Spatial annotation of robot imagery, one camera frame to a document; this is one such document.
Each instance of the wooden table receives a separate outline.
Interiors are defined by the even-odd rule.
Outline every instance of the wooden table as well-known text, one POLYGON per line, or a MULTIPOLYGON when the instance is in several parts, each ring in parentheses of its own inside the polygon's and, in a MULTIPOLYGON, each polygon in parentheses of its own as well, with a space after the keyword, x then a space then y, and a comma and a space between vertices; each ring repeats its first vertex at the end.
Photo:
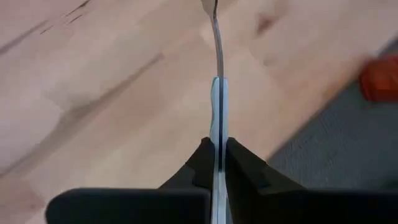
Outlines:
MULTIPOLYGON (((229 135, 264 159, 397 34, 397 1, 220 3, 229 135)), ((0 4, 1 223, 74 187, 158 187, 208 135, 199 0, 0 4)))

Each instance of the wooden surface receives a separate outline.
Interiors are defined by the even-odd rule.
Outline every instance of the wooden surface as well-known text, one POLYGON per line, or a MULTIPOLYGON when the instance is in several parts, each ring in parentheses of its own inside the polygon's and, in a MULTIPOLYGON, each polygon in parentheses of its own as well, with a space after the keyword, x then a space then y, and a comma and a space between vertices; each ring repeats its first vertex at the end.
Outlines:
MULTIPOLYGON (((229 135, 267 159, 397 34, 393 0, 224 0, 229 135)), ((208 135, 201 2, 0 2, 0 222, 74 187, 158 187, 208 135)))

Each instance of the gray carpet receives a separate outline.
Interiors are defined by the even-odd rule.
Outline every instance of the gray carpet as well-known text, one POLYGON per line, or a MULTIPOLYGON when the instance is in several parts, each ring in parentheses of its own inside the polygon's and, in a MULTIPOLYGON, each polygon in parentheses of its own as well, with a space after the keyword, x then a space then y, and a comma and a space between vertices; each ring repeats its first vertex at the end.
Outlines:
POLYGON ((380 189, 398 181, 398 103, 370 103, 357 83, 268 160, 306 187, 380 189))

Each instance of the red object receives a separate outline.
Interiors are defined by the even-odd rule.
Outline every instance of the red object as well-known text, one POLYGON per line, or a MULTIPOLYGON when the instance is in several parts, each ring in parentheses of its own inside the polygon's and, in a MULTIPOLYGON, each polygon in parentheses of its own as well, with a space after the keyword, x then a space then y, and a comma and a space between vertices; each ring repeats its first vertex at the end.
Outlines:
POLYGON ((398 102, 398 55, 369 62, 359 75, 359 82, 365 99, 398 102))

